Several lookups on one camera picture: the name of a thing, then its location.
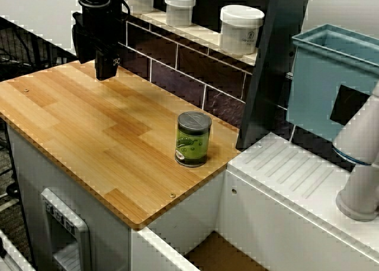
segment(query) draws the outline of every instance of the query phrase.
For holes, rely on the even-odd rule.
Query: metal can lid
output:
[[[188,131],[201,132],[211,127],[212,119],[202,112],[187,111],[178,116],[178,124]]]

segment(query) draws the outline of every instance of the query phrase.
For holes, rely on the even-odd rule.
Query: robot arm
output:
[[[119,43],[126,43],[124,0],[78,0],[82,13],[73,14],[73,43],[80,63],[95,59],[96,78],[115,76],[120,64]]]

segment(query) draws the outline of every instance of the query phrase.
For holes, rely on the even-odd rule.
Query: label on jar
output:
[[[248,45],[250,45],[254,42],[254,36],[255,36],[254,31],[250,31],[248,33],[248,36],[246,38],[243,38],[242,41],[246,42]]]
[[[199,159],[207,154],[209,133],[200,136],[176,133],[176,157],[179,160]]]

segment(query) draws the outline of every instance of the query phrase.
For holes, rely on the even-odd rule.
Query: wire rack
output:
[[[0,82],[74,60],[63,49],[0,18]]]

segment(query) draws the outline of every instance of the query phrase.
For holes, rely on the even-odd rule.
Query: wood grain surface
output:
[[[185,111],[203,112],[121,67],[100,82],[93,62],[0,83],[0,117],[136,230],[239,154],[238,129],[208,114],[207,163],[178,164],[176,120]]]

